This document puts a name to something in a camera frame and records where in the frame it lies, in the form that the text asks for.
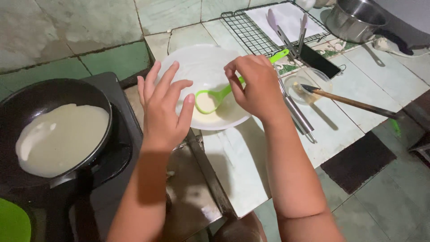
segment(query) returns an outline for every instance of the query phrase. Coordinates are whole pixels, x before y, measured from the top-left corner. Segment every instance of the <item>smartphone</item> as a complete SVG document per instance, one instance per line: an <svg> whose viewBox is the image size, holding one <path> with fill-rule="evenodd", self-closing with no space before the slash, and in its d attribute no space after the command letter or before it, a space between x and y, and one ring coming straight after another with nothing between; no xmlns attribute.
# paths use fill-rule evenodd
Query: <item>smartphone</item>
<svg viewBox="0 0 430 242"><path fill-rule="evenodd" d="M326 74L329 79L335 77L341 69L329 60L320 55L317 51L313 50L306 44L303 44L300 53L300 61L302 61L307 67L315 68L322 73Z"/></svg>

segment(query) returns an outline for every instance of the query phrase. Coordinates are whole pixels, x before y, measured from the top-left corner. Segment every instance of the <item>green lid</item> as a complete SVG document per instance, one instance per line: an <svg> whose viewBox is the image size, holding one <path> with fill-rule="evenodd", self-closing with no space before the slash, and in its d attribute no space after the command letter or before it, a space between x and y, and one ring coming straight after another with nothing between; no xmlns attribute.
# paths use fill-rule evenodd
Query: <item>green lid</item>
<svg viewBox="0 0 430 242"><path fill-rule="evenodd" d="M5 199L0 199L0 241L30 242L31 224L27 213Z"/></svg>

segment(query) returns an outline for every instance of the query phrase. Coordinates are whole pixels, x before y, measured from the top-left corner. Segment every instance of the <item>hand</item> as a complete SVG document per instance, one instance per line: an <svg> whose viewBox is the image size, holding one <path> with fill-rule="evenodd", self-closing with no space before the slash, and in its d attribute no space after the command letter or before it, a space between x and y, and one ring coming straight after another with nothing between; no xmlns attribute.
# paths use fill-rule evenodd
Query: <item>hand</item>
<svg viewBox="0 0 430 242"><path fill-rule="evenodd" d="M224 70L236 102L262 122L269 121L281 110L286 110L278 75L265 56L237 57L228 63ZM240 84L236 70L245 80L245 88Z"/></svg>
<svg viewBox="0 0 430 242"><path fill-rule="evenodd" d="M143 146L156 151L172 151L188 133L193 116L194 94L184 99L181 113L175 112L181 90L190 87L193 82L180 80L171 84L179 69L179 63L173 62L155 86L154 82L160 71L161 63L156 61L146 76L138 78L140 103L144 111Z"/></svg>

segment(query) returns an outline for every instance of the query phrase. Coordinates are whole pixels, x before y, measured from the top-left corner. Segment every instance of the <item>fingernail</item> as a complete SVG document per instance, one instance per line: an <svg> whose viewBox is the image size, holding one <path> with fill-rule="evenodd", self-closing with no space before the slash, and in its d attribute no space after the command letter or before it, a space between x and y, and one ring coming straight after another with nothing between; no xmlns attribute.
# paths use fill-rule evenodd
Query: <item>fingernail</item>
<svg viewBox="0 0 430 242"><path fill-rule="evenodd" d="M187 99L186 100L187 102L194 102L194 100L195 100L194 93L188 94L186 99Z"/></svg>

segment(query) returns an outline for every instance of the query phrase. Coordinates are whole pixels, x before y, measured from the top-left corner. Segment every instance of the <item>white paper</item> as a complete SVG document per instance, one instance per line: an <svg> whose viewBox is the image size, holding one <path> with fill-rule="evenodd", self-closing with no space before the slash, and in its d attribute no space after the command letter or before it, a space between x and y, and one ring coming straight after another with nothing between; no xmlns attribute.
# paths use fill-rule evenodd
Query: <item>white paper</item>
<svg viewBox="0 0 430 242"><path fill-rule="evenodd" d="M267 22L267 12L273 10L278 25L284 31L290 42L298 41L300 37L300 23L303 19L303 12L300 8L291 3L281 3L277 5L257 8L245 11L245 13L267 34L267 36L278 46L284 45L276 32ZM307 30L305 37L324 32L324 29L318 26L311 18L307 18Z"/></svg>

